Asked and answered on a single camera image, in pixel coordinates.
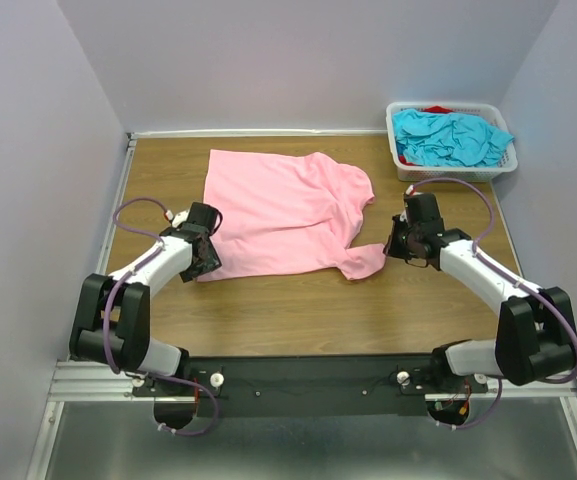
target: plastic basket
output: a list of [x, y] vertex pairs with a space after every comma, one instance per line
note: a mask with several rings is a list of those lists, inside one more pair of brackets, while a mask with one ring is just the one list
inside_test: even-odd
[[388, 142], [390, 142], [390, 152], [397, 167], [397, 176], [399, 180], [406, 182], [418, 182], [426, 178], [432, 177], [453, 177], [468, 182], [489, 182], [500, 173], [512, 172], [517, 168], [517, 153], [515, 147], [511, 143], [506, 148], [504, 156], [501, 158], [496, 167], [422, 167], [404, 165], [399, 161], [397, 154], [397, 139], [395, 137], [395, 129], [393, 126], [392, 116], [406, 110], [407, 108], [415, 108], [423, 110], [435, 105], [448, 108], [459, 113], [468, 113], [471, 115], [478, 115], [486, 120], [491, 125], [508, 131], [508, 126], [501, 116], [501, 112], [492, 105], [485, 103], [460, 103], [460, 102], [393, 102], [386, 108], [386, 126], [388, 128]]

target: clothing pile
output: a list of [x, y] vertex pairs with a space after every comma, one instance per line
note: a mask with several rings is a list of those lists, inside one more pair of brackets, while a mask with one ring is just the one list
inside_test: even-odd
[[392, 121], [397, 153], [406, 165], [496, 167], [514, 138], [477, 115], [441, 107], [402, 110]]

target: white wall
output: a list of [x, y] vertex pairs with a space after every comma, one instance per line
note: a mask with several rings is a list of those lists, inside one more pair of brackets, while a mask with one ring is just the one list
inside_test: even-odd
[[28, 467], [99, 251], [122, 132], [56, 2], [0, 0], [2, 480]]
[[557, 0], [59, 0], [128, 131], [379, 128], [498, 103]]
[[577, 0], [562, 0], [501, 110], [519, 171], [497, 184], [525, 273], [558, 284], [577, 320]]

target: pink t-shirt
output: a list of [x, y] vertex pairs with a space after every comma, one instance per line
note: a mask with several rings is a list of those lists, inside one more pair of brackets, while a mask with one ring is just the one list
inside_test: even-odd
[[323, 153], [289, 157], [212, 150], [204, 202], [223, 224], [222, 267], [200, 281], [337, 267], [349, 280], [384, 266], [383, 244], [348, 248], [374, 194], [364, 171]]

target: wooden tabletop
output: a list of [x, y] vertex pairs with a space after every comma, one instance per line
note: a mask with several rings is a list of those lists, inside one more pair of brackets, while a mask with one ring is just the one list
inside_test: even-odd
[[[201, 201], [213, 148], [294, 156], [319, 151], [363, 169], [376, 201], [364, 210], [364, 225], [353, 246], [385, 243], [392, 215], [402, 211], [408, 184], [397, 179], [388, 141], [381, 135], [140, 139], [124, 200], [154, 196], [173, 211]], [[480, 186], [494, 201], [490, 186]], [[438, 184], [427, 190], [436, 193], [446, 228], [476, 236], [486, 227], [486, 208], [469, 190]], [[150, 204], [135, 204], [121, 218], [156, 232], [166, 226]], [[151, 244], [117, 231], [108, 271], [130, 263]], [[517, 271], [501, 221], [482, 246]], [[382, 271], [355, 282], [335, 268], [206, 283], [173, 279], [151, 306], [152, 336], [191, 355], [424, 352], [455, 340], [492, 338], [496, 328], [495, 314], [459, 282], [393, 258]]]

